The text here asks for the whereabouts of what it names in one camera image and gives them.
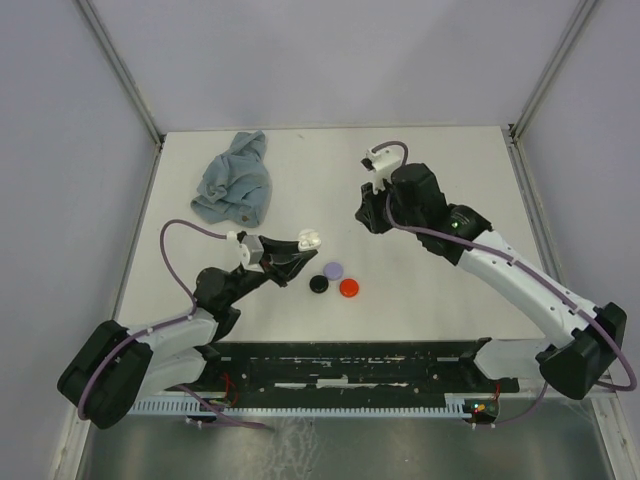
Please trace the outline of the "black earbud charging case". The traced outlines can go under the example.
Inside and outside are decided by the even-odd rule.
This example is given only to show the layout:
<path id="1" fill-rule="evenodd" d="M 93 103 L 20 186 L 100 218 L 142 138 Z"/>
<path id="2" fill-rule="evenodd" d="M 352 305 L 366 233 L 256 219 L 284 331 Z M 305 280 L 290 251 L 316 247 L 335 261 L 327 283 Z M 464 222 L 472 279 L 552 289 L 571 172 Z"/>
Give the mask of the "black earbud charging case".
<path id="1" fill-rule="evenodd" d="M 329 280 L 326 276 L 318 274 L 309 280 L 309 289 L 316 294 L 324 293 L 329 288 Z"/>

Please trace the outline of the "purple earbud charging case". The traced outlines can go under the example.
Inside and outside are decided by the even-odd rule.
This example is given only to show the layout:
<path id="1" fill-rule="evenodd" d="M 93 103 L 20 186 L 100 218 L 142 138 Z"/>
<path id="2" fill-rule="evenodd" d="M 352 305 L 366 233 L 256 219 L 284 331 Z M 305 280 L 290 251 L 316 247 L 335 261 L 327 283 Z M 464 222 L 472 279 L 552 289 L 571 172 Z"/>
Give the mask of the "purple earbud charging case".
<path id="1" fill-rule="evenodd" d="M 323 268 L 323 275 L 330 281 L 337 281 L 343 277 L 344 268 L 338 262 L 329 262 Z"/>

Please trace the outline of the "orange earbud charging case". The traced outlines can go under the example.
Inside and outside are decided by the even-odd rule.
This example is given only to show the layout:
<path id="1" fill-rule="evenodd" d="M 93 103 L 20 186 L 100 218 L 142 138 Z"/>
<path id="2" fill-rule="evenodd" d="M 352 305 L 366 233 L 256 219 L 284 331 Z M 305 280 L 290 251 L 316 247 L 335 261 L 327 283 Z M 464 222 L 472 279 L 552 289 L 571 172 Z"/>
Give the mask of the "orange earbud charging case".
<path id="1" fill-rule="evenodd" d="M 359 283 L 353 278 L 345 278 L 339 284 L 339 292 L 345 298 L 353 298 L 359 291 Z"/>

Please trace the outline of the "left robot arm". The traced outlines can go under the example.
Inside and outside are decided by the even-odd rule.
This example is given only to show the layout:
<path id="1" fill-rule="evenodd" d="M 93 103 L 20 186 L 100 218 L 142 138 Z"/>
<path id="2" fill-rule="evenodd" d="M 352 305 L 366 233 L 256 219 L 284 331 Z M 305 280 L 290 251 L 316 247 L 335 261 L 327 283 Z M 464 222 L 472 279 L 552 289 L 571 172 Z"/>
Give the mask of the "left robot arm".
<path id="1" fill-rule="evenodd" d="M 228 237 L 238 245 L 239 265 L 231 271 L 201 270 L 187 312 L 138 330 L 114 320 L 96 327 L 57 381 L 58 392 L 81 419 L 107 429 L 136 402 L 168 388 L 215 387 L 221 366 L 213 345 L 239 319 L 235 303 L 267 282 L 287 286 L 321 245 L 314 230 L 302 231 L 293 241 L 245 232 Z"/>

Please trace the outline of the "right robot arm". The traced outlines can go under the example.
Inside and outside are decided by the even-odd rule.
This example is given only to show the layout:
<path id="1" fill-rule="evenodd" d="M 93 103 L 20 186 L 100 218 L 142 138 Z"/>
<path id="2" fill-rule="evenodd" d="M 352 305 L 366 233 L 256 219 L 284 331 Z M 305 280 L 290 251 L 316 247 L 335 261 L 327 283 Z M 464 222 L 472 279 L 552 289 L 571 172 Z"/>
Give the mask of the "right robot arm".
<path id="1" fill-rule="evenodd" d="M 365 159 L 372 181 L 362 185 L 355 217 L 370 232 L 415 234 L 422 246 L 476 276 L 519 309 L 544 337 L 480 339 L 458 368 L 467 389 L 502 378 L 541 377 L 580 400 L 620 359 L 627 315 L 617 304 L 598 306 L 571 292 L 519 255 L 491 223 L 466 205 L 447 202 L 424 164 Z"/>

